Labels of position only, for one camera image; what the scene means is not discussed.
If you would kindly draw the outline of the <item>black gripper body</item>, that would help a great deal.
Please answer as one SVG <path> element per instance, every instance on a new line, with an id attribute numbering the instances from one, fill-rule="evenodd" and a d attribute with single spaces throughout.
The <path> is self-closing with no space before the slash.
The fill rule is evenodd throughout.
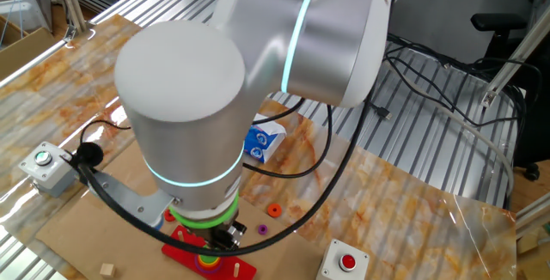
<path id="1" fill-rule="evenodd" d="M 219 246 L 228 243 L 239 243 L 243 235 L 247 232 L 247 227 L 238 222 L 218 224 L 216 227 L 206 229 L 205 240 L 215 240 Z"/>

